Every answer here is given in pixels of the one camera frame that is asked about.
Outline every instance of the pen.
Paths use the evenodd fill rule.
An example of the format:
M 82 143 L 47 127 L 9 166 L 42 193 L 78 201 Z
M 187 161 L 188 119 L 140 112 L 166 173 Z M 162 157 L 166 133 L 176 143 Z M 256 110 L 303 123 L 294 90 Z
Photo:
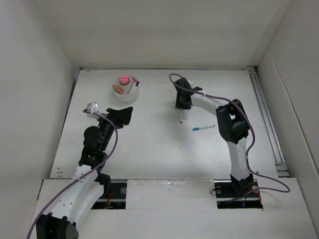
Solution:
M 181 110 L 179 113 L 179 122 L 183 123 L 183 110 Z

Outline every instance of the small bottle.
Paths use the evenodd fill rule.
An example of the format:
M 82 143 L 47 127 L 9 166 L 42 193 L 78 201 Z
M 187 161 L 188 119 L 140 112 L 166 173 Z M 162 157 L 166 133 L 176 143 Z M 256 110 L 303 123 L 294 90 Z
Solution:
M 120 88 L 124 92 L 124 95 L 128 94 L 132 88 L 133 84 L 130 83 L 128 76 L 120 77 Z

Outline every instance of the pink bottle cap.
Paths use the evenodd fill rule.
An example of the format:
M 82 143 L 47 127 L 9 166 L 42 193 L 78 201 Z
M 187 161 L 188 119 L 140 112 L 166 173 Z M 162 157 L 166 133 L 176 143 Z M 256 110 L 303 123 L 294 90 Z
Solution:
M 125 86 L 130 82 L 128 76 L 121 76 L 120 77 L 120 84 Z

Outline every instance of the white wall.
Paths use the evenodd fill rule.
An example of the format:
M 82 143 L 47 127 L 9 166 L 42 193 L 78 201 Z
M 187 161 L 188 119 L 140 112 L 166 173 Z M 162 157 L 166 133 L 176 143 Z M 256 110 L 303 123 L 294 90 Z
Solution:
M 0 180 L 48 177 L 74 68 L 33 0 L 0 0 Z
M 319 233 L 319 1 L 292 0 L 258 74 L 288 169 Z
M 258 65 L 290 0 L 35 0 L 75 66 Z

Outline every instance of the screw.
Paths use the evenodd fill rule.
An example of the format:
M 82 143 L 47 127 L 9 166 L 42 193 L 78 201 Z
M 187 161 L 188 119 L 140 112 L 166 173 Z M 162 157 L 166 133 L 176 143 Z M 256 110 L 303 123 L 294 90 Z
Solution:
M 124 187 L 123 187 L 123 188 L 120 188 L 120 193 L 121 193 L 121 194 L 126 194 L 126 188 L 124 188 Z
M 221 187 L 220 187 L 220 186 L 217 186 L 217 187 L 215 188 L 215 191 L 216 191 L 216 193 L 221 194 Z

